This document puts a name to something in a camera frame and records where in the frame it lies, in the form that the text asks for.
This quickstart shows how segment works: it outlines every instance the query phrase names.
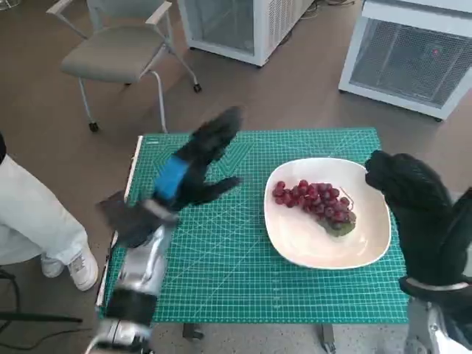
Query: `floor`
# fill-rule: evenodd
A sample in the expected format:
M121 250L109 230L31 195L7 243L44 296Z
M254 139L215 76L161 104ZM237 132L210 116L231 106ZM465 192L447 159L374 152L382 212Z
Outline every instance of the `floor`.
M54 0L24 0L0 12L0 129L8 153L59 197L88 230L98 262L105 261L111 232L94 205L122 189L136 138L159 132L156 85L151 77L125 88L88 83L91 109L102 128L88 130L77 81L59 70L61 59L80 43L62 23L46 15ZM173 9L178 50L194 68L204 91L193 92L182 68L167 58L157 69L165 82L168 128L190 131L230 105L244 108L244 129L374 126L384 150L424 159L451 190L472 180L470 161L471 97L438 124L422 116L352 94L339 94L341 74L355 17L355 6L323 7L316 18L300 21L291 39L262 69L205 52L188 51ZM68 11L79 27L90 30L84 1ZM10 266L18 276L24 310L67 313L96 325L96 288L79 293L62 274L41 275L38 260ZM12 305L0 288L0 308ZM29 344L64 328L14 324L0 341ZM206 339L196 347L180 337L176 324L158 325L160 353L322 353L314 327L308 325L204 326ZM405 326L336 326L339 353L399 353ZM81 353L92 332L56 337L32 353ZM14 351L1 350L3 353Z

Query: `white cabinet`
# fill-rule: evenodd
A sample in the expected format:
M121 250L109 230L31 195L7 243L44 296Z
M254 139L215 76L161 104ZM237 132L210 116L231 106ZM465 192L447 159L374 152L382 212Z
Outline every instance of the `white cabinet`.
M366 0L339 89L446 119L472 86L472 13L451 10L465 2Z
M313 0L178 0L189 47L263 66Z

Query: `blue wrist band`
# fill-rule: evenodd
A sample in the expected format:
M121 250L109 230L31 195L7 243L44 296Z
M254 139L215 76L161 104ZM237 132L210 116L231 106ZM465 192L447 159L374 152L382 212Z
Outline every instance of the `blue wrist band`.
M161 174L154 179L157 195L166 200L174 198L188 168L188 163L171 156L163 166Z

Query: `robotic arm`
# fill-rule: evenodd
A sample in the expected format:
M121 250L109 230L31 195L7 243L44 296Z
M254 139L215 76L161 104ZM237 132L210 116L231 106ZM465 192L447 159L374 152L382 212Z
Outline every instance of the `robotic arm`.
M472 188L452 203L437 173L406 154L375 151L366 169L395 215L405 258L406 353L472 353Z
M202 125L176 151L154 181L154 194L127 206L118 192L100 203L108 223L127 249L105 318L89 353L151 353L151 322L167 268L166 251L178 225L178 212L209 203L239 184L235 177L205 182L207 168L220 159L240 129L240 111L230 108Z

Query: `green cutting mat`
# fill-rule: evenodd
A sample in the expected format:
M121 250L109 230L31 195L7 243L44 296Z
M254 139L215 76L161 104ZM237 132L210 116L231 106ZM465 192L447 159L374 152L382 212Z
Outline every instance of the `green cutting mat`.
M187 141L186 134L142 140L130 201L151 193L159 168ZM209 169L209 180L240 176L243 183L211 204L181 214L169 251L169 268L155 322L406 322L406 296L398 234L378 262L363 268L325 271L302 268L272 247L263 199L271 172L284 162L331 156L363 164L380 147L373 128L245 131ZM112 255L108 302L124 256Z

